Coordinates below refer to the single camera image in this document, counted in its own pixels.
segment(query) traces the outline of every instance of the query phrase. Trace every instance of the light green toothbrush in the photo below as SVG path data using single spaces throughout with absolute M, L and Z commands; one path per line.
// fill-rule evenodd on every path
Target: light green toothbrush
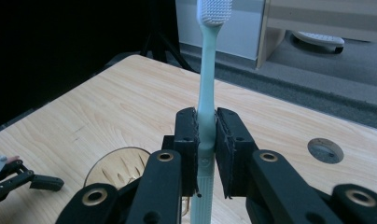
M 231 1 L 197 1 L 197 21 L 202 31 L 201 85 L 197 114 L 200 135 L 197 180 L 202 197 L 192 198 L 190 221 L 195 224 L 211 221 L 216 140 L 214 102 L 216 39 L 221 26 L 230 17 Z

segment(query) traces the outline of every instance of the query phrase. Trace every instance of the floor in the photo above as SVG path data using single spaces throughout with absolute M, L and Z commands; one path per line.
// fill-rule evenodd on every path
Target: floor
M 218 52 L 216 78 L 377 129 L 377 43 L 344 39 L 336 54 L 293 37 L 287 32 L 259 69 L 252 60 Z M 201 49 L 182 45 L 181 52 L 200 71 Z

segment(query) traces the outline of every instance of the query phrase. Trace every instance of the toothbrush head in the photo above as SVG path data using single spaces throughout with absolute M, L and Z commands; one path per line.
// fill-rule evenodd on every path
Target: toothbrush head
M 198 0 L 197 20 L 209 26 L 222 25 L 230 18 L 232 0 Z

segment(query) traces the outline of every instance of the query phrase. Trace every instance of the wooden table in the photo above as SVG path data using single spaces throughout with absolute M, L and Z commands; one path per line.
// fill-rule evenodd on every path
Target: wooden table
M 199 80 L 132 56 L 0 132 L 0 155 L 20 155 L 36 174 L 65 182 L 59 192 L 28 185 L 14 190 L 0 203 L 0 223 L 53 223 L 105 154 L 120 147 L 159 150 L 163 136 L 174 134 L 175 113 L 196 106 Z M 282 153 L 310 185 L 331 193 L 336 184 L 354 183 L 377 192 L 377 130 L 221 81 L 215 85 L 216 106 L 237 112 L 258 146 Z M 342 162 L 314 159 L 307 144 L 316 137 L 338 144 Z M 250 223 L 244 198 L 225 200 L 219 178 L 213 223 Z

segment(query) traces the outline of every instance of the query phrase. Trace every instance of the black plastic part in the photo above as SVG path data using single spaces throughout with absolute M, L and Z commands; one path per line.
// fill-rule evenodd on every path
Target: black plastic part
M 180 223 L 180 168 L 176 151 L 165 149 L 150 155 L 126 223 Z
M 26 167 L 22 164 L 22 160 L 12 161 L 11 163 L 6 164 L 3 167 L 2 171 L 0 172 L 0 181 L 5 179 L 9 175 L 19 175 L 25 171 L 28 171 L 28 169 L 26 169 Z
M 173 149 L 182 160 L 182 195 L 190 197 L 197 187 L 197 151 L 199 145 L 197 113 L 194 107 L 182 109 L 176 114 Z
M 337 48 L 334 50 L 334 52 L 337 53 L 337 54 L 342 53 L 342 51 L 343 51 L 343 47 L 337 47 Z
M 313 190 L 314 190 L 314 191 L 317 193 L 317 195 L 323 200 L 323 202 L 325 202 L 328 206 L 330 206 L 330 205 L 329 205 L 329 203 L 330 203 L 330 198 L 331 198 L 330 195 L 326 194 L 325 192 L 323 192 L 323 191 L 321 191 L 321 190 L 319 190 L 319 189 L 315 189 L 315 188 L 313 188 Z
M 12 190 L 17 189 L 20 186 L 31 181 L 33 176 L 34 176 L 33 171 L 26 171 L 24 173 L 13 176 L 10 179 L 1 182 L 0 183 L 0 202 L 2 202 Z
M 88 185 L 75 194 L 60 213 L 56 224 L 119 223 L 118 199 L 119 194 L 114 186 L 99 183 Z
M 248 212 L 249 215 L 268 210 L 274 218 L 272 223 L 342 223 L 281 154 L 255 151 L 250 170 L 258 191 L 253 191 L 257 195 L 249 195 L 248 200 L 256 203 L 261 197 L 267 207 L 256 203 L 261 210 Z M 261 223 L 257 217 L 250 218 Z
M 63 184 L 64 182 L 58 177 L 35 175 L 29 188 L 58 191 L 63 187 Z
M 249 215 L 251 223 L 274 223 L 272 214 L 267 210 L 267 206 L 265 204 L 260 205 L 258 201 L 246 198 L 246 212 Z
M 173 149 L 174 143 L 175 143 L 174 140 L 175 140 L 174 135 L 164 135 L 161 149 Z
M 335 187 L 330 207 L 344 223 L 377 224 L 377 193 L 358 185 Z
M 139 187 L 141 177 L 135 179 L 130 184 L 119 190 L 119 223 L 125 223 L 131 211 L 133 198 Z
M 247 164 L 255 150 L 258 150 L 258 146 L 238 114 L 218 108 L 216 162 L 226 198 L 246 196 L 252 185 Z

